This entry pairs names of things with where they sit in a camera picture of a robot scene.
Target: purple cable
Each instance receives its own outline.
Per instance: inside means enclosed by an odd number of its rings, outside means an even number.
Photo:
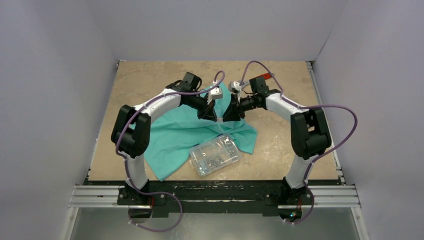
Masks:
[[[132,188],[134,188],[134,189],[137,191],[137,193],[139,193],[139,194],[141,194],[141,195],[147,195],[147,196],[156,195],[156,194],[169,195],[169,196],[173,197],[173,198],[176,200],[176,202],[178,203],[178,205],[179,205],[179,217],[178,217],[178,220],[174,223],[174,225],[172,225],[172,226],[170,226],[170,227],[168,227],[168,228],[164,228],[164,229],[154,229],[154,228],[149,228],[149,227],[146,227],[146,226],[140,225],[140,224],[138,224],[138,223],[135,223],[135,222],[131,219],[131,217],[130,217],[129,222],[130,222],[130,223],[132,223],[133,225],[135,225],[136,227],[139,227],[139,228],[142,228],[142,229],[145,229],[145,230],[151,231],[151,232],[157,232],[157,233],[159,233],[159,232],[166,232],[166,231],[169,231],[169,230],[171,230],[171,229],[175,228],[175,227],[176,227],[176,226],[180,223],[181,218],[183,217],[183,206],[181,205],[180,200],[179,200],[176,196],[172,195],[172,194],[171,194],[171,193],[169,193],[169,192],[165,192],[165,191],[142,192],[140,189],[138,189],[138,188],[137,188],[137,186],[136,186],[136,185],[134,184],[134,182],[133,182],[133,179],[132,179],[132,178],[131,178],[131,176],[130,176],[130,171],[129,171],[129,169],[128,169],[128,158],[127,158],[127,156],[125,156],[124,154],[122,154],[122,153],[120,153],[120,152],[119,152],[119,146],[121,145],[121,141],[122,141],[122,138],[123,138],[123,136],[124,136],[124,133],[127,131],[128,127],[131,125],[131,123],[132,123],[132,122],[133,122],[133,120],[136,118],[136,116],[137,116],[139,113],[141,113],[141,112],[142,112],[142,111],[143,111],[143,110],[144,110],[147,106],[149,106],[150,104],[152,104],[153,102],[155,102],[155,101],[157,101],[157,100],[159,100],[159,99],[161,99],[161,98],[165,98],[166,96],[169,96],[169,95],[175,95],[175,94],[179,94],[179,95],[199,95],[199,94],[207,93],[207,92],[211,91],[213,88],[218,87],[218,86],[219,86],[219,85],[220,85],[220,84],[224,81],[224,78],[225,78],[225,72],[224,72],[224,71],[222,71],[222,70],[220,70],[220,71],[218,71],[218,72],[216,73],[215,78],[214,78],[214,81],[216,81],[216,80],[217,80],[217,77],[218,77],[218,75],[219,75],[219,74],[222,74],[221,80],[219,80],[217,84],[215,84],[214,86],[212,86],[211,88],[209,88],[209,89],[207,89],[207,90],[202,90],[202,91],[198,91],[198,92],[168,92],[168,93],[165,93],[164,95],[158,95],[158,96],[156,96],[156,97],[154,97],[154,98],[150,99],[150,100],[149,100],[149,101],[148,101],[145,105],[143,105],[142,107],[140,107],[140,109],[139,109],[139,110],[137,110],[137,111],[136,111],[136,112],[135,112],[135,113],[134,113],[134,114],[130,117],[130,119],[126,122],[125,126],[123,127],[122,132],[121,132],[121,134],[119,135],[118,141],[116,142],[115,153],[116,153],[117,155],[119,155],[119,156],[123,157],[123,159],[125,160],[125,161],[124,161],[125,173],[126,173],[126,177],[129,179],[129,183],[131,184]]]
[[[311,206],[310,206],[309,211],[305,214],[304,217],[302,217],[299,221],[292,222],[292,224],[294,224],[294,225],[295,224],[299,224],[299,223],[303,222],[311,214],[312,209],[314,208],[314,204],[315,204],[314,194],[312,194],[312,191],[308,187],[308,184],[306,182],[307,181],[307,178],[308,178],[308,173],[311,170],[312,165],[316,161],[318,161],[319,159],[323,158],[324,156],[326,156],[329,153],[333,152],[334,150],[338,149],[341,145],[343,145],[352,136],[352,134],[355,132],[355,130],[357,129],[357,126],[358,126],[358,117],[357,117],[356,113],[352,109],[350,109],[349,107],[346,107],[346,106],[342,106],[342,105],[336,105],[336,104],[320,104],[320,105],[314,105],[314,106],[301,106],[301,105],[296,104],[295,102],[291,101],[290,99],[286,98],[283,95],[283,92],[284,92],[283,87],[281,87],[280,83],[277,81],[277,79],[275,78],[274,74],[271,73],[271,71],[268,69],[268,67],[265,66],[260,61],[252,60],[252,61],[250,61],[246,65],[246,68],[244,69],[244,72],[243,72],[243,76],[241,77],[241,80],[240,80],[240,84],[243,83],[243,80],[245,79],[245,76],[246,76],[246,72],[248,71],[248,67],[249,67],[249,65],[251,63],[257,63],[257,64],[261,65],[266,71],[268,71],[268,73],[271,75],[271,77],[274,79],[275,83],[278,85],[279,89],[281,90],[281,99],[283,101],[285,101],[286,103],[292,105],[293,107],[295,107],[297,109],[317,109],[317,108],[337,108],[337,109],[344,109],[344,110],[348,111],[349,113],[351,113],[352,116],[353,116],[354,123],[353,123],[352,130],[350,130],[349,134],[341,142],[339,142],[337,145],[335,145],[333,148],[331,148],[330,150],[328,150],[324,154],[321,154],[318,157],[316,157],[314,160],[312,160],[311,163],[307,166],[306,172],[303,175],[303,182],[304,182],[305,188],[310,192]]]

